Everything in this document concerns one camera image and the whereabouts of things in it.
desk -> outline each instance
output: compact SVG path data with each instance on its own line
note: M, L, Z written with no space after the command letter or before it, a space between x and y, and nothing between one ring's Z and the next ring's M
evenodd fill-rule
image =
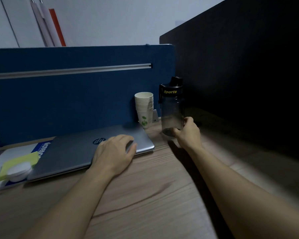
M198 116L199 119L206 119L205 115ZM223 125L223 121L214 118L212 122ZM232 237L191 160L173 144L168 145L160 131L160 123L147 129L155 144L154 152L135 158L109 184L85 238ZM227 126L217 132L203 126L201 133L207 150L250 181L299 209L298 161L234 139L229 136L232 132ZM73 172L1 190L0 239L17 238L57 203L83 173Z

laptop lid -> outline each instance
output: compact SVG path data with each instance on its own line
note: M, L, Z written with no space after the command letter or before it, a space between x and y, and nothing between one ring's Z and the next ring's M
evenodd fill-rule
M137 143L136 154L151 151L154 144L139 123L129 123L55 137L35 165L28 180L50 177L91 165L97 146L119 134L131 135Z

blue fabric panel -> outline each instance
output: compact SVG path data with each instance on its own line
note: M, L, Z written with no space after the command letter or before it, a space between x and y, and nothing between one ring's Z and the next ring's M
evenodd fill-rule
M0 80L0 146L137 121L137 92L160 112L158 86L175 75L172 45L0 49L0 72L142 63L153 67Z

sticky note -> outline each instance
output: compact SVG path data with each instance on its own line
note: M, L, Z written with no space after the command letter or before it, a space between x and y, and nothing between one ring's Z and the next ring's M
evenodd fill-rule
M31 166L33 167L38 161L39 161L38 152L30 153L30 154L6 161L2 165L2 168L0 170L0 181L7 179L8 169L12 168L13 166L23 163L23 162L30 162Z

hand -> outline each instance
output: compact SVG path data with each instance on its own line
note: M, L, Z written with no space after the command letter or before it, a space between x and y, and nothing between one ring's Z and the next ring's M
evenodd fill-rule
M179 145L188 153L194 148L201 148L200 131L194 123L192 117L185 117L186 124L183 130L173 128L174 136L177 138Z
M136 143L130 147L127 154L125 153L126 145L131 140L134 140L132 136L118 135L101 142L95 151L91 169L110 171L113 176L123 172L136 153Z

